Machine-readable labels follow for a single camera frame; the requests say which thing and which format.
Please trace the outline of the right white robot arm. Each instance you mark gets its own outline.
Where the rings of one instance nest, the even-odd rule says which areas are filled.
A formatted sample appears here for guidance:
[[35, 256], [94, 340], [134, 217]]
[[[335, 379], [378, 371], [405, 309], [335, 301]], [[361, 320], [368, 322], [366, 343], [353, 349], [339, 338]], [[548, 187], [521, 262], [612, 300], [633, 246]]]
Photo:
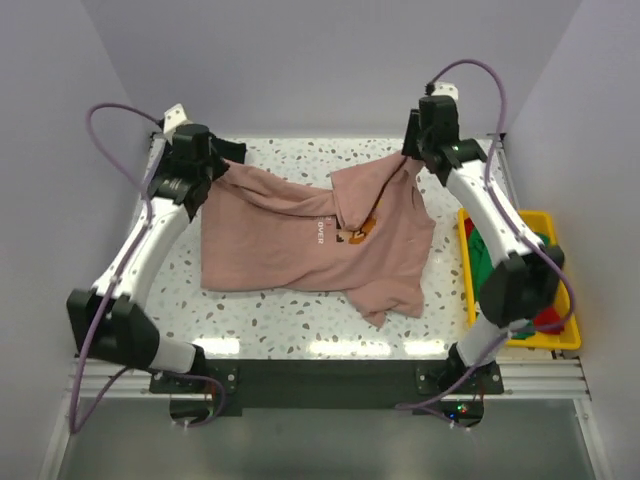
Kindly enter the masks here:
[[477, 141], [459, 136], [456, 101], [429, 94], [410, 113], [402, 154], [427, 170], [467, 210], [491, 259], [493, 271], [479, 289], [480, 316], [457, 343], [459, 360], [445, 369], [448, 386], [469, 392], [481, 380], [479, 366], [492, 362], [508, 338], [548, 308], [558, 288], [564, 253], [545, 246], [491, 178]]

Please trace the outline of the pink printed t-shirt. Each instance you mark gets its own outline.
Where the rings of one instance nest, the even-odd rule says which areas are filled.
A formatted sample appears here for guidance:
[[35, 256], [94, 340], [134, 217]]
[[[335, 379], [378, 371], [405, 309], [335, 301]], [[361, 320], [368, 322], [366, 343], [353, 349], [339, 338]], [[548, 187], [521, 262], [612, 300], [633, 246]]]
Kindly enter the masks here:
[[229, 163], [201, 211], [201, 286], [342, 292], [369, 323], [418, 318], [435, 222], [417, 177], [394, 153], [334, 171], [328, 189]]

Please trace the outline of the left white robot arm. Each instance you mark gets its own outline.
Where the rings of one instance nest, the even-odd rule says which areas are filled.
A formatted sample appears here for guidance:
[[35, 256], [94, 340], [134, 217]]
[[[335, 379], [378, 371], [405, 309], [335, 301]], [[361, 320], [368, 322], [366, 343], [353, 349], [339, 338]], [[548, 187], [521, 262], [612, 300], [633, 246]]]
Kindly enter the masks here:
[[212, 183], [227, 169], [208, 127], [186, 124], [174, 131], [130, 236], [92, 287], [75, 289], [67, 299], [82, 359], [172, 372], [173, 382], [185, 392], [205, 385], [201, 348], [162, 337], [144, 308], [169, 251], [206, 201]]

